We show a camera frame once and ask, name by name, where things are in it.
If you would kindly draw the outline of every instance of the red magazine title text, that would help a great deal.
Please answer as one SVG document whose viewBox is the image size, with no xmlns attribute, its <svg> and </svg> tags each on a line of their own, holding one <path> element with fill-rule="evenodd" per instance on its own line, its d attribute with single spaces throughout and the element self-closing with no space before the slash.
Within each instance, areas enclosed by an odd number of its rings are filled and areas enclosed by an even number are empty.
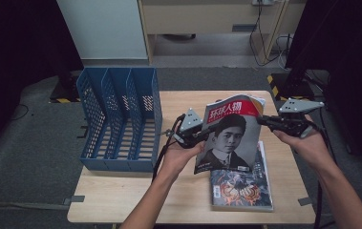
<svg viewBox="0 0 362 229">
<path fill-rule="evenodd" d="M 223 118 L 224 116 L 230 114 L 258 116 L 259 112 L 251 101 L 234 100 L 221 107 L 210 110 L 208 113 L 207 123 L 216 121 L 219 118 Z"/>
</svg>

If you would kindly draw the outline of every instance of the colorful magazine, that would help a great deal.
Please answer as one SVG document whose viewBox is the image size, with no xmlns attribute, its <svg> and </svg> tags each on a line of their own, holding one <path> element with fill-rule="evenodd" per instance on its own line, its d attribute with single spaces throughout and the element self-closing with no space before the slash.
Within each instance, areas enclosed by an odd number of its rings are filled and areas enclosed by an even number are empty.
<svg viewBox="0 0 362 229">
<path fill-rule="evenodd" d="M 262 141 L 258 142 L 252 171 L 213 170 L 210 183 L 214 210 L 273 211 Z"/>
</svg>

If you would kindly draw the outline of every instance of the man in suit on magazine cover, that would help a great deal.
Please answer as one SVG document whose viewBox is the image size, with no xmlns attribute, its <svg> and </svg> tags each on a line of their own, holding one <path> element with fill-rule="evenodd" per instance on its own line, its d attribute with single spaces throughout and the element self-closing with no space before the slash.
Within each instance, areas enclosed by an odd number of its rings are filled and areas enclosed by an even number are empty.
<svg viewBox="0 0 362 229">
<path fill-rule="evenodd" d="M 246 121 L 239 114 L 229 114 L 220 120 L 214 133 L 213 148 L 208 150 L 199 164 L 211 169 L 240 169 L 250 171 L 248 164 L 237 155 L 245 133 Z"/>
</svg>

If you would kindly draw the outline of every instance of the magazine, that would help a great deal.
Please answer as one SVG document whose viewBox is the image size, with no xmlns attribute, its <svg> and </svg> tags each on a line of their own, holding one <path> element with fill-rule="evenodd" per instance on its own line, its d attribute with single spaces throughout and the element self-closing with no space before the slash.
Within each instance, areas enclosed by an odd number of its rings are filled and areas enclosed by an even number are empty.
<svg viewBox="0 0 362 229">
<path fill-rule="evenodd" d="M 262 141 L 258 142 L 253 171 L 214 170 L 210 183 L 214 210 L 273 211 Z"/>
<path fill-rule="evenodd" d="M 256 117 L 263 114 L 265 100 L 247 94 L 207 104 L 202 129 L 215 129 L 196 156 L 194 173 L 211 170 L 252 171 L 261 125 Z"/>
</svg>

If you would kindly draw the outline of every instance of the black cable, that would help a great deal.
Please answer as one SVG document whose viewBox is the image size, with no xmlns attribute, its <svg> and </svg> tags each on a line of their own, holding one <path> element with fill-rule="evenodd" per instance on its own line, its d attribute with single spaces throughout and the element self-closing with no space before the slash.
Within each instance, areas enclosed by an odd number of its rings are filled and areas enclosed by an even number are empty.
<svg viewBox="0 0 362 229">
<path fill-rule="evenodd" d="M 21 106 L 21 107 L 26 108 L 26 112 L 25 112 L 24 114 L 22 114 L 22 115 L 20 115 L 20 116 L 16 117 L 16 118 L 11 118 L 11 121 L 18 120 L 18 119 L 20 119 L 20 118 L 22 118 L 22 117 L 26 116 L 26 115 L 28 114 L 28 112 L 29 112 L 29 107 L 28 107 L 28 106 L 26 106 L 26 105 L 24 105 L 24 104 L 19 104 L 18 106 Z"/>
<path fill-rule="evenodd" d="M 314 78 L 318 79 L 318 81 L 322 82 L 322 84 L 328 86 L 330 84 L 330 73 L 329 75 L 327 76 L 327 82 L 323 82 L 322 79 L 320 79 L 320 77 L 314 72 L 314 70 L 311 70 L 312 72 L 312 75 L 314 75 Z"/>
<path fill-rule="evenodd" d="M 332 146 L 330 145 L 330 137 L 329 133 L 327 132 L 326 123 L 324 122 L 324 117 L 323 117 L 323 110 L 321 108 L 320 108 L 320 119 L 321 119 L 321 125 L 323 126 L 322 135 L 325 136 L 324 140 L 326 141 L 327 147 L 330 149 L 330 155 L 332 156 L 332 159 L 335 162 L 335 164 L 339 166 L 338 161 L 336 160 L 335 152 L 333 151 Z"/>
<path fill-rule="evenodd" d="M 255 51 L 254 51 L 254 49 L 253 49 L 253 47 L 252 47 L 252 33 L 249 35 L 249 47 L 250 47 L 251 50 L 252 50 L 252 53 L 253 53 L 253 55 L 254 55 L 254 59 L 255 59 L 255 62 L 257 63 L 257 65 L 258 65 L 258 66 L 265 66 L 265 65 L 267 65 L 268 63 L 270 63 L 270 62 L 274 61 L 275 59 L 277 59 L 277 58 L 279 57 L 279 55 L 276 56 L 276 57 L 274 57 L 274 58 L 272 58 L 272 59 L 268 59 L 268 58 L 266 57 L 265 41 L 264 41 L 264 37 L 263 37 L 262 32 L 261 32 L 261 13 L 262 13 L 262 0 L 259 0 L 259 1 L 258 1 L 258 18 L 257 18 L 257 20 L 256 20 L 256 22 L 255 22 L 255 28 L 258 28 L 259 34 L 260 34 L 260 36 L 261 36 L 262 48 L 263 48 L 263 50 L 264 50 L 265 59 L 266 59 L 268 62 L 265 63 L 265 64 L 260 64 L 260 63 L 258 62 L 258 60 L 257 60 L 257 58 L 256 58 Z"/>
<path fill-rule="evenodd" d="M 326 224 L 320 226 L 319 229 L 326 228 L 326 227 L 331 226 L 333 224 L 335 224 L 335 221 L 327 222 Z"/>
<path fill-rule="evenodd" d="M 183 120 L 185 116 L 186 116 L 186 114 L 182 114 L 181 116 L 179 116 L 177 118 L 177 120 L 174 122 L 174 125 L 172 126 L 172 129 L 170 130 L 170 133 L 175 132 L 175 128 L 177 128 L 178 122 Z M 170 143 L 171 139 L 172 139 L 172 135 L 169 135 L 168 139 L 166 140 L 165 145 L 160 150 L 160 155 L 159 155 L 159 157 L 157 159 L 157 162 L 156 162 L 156 164 L 154 166 L 153 178 L 152 178 L 151 182 L 153 182 L 154 179 L 157 177 L 158 169 L 160 168 L 160 163 L 162 162 L 162 159 L 165 156 L 166 151 L 168 150 L 168 147 L 170 145 L 172 145 L 173 143 L 175 143 L 175 142 Z"/>
<path fill-rule="evenodd" d="M 287 36 L 281 35 L 281 36 L 278 36 L 278 38 L 276 38 L 275 43 L 276 43 L 276 46 L 278 47 L 278 50 L 271 50 L 270 53 L 276 53 L 277 52 L 279 57 L 280 57 L 281 52 L 288 52 L 289 51 L 289 48 L 286 48 L 286 49 L 282 50 L 281 46 L 279 45 L 279 39 L 284 38 L 284 37 L 287 37 Z"/>
<path fill-rule="evenodd" d="M 288 52 L 290 51 L 289 46 L 290 46 L 290 33 L 287 34 L 287 40 L 286 40 L 286 56 L 288 56 Z"/>
<path fill-rule="evenodd" d="M 278 46 L 278 52 L 280 53 L 281 50 L 281 46 L 279 45 L 279 39 L 280 38 L 287 38 L 287 40 L 289 40 L 289 36 L 278 36 L 278 38 L 276 38 L 276 45 Z M 286 48 L 284 49 L 284 51 L 288 52 L 290 50 L 290 48 L 288 47 L 288 45 L 286 46 Z"/>
<path fill-rule="evenodd" d="M 317 210 L 315 213 L 314 229 L 320 227 L 321 212 L 323 210 L 323 189 L 321 188 L 320 182 L 317 182 Z"/>
<path fill-rule="evenodd" d="M 328 84 L 324 83 L 323 80 L 321 80 L 315 73 L 313 73 L 313 76 L 311 76 L 305 72 L 304 78 L 307 80 L 307 82 L 315 85 L 321 91 L 321 93 L 324 93 L 324 91 L 327 90 Z"/>
</svg>

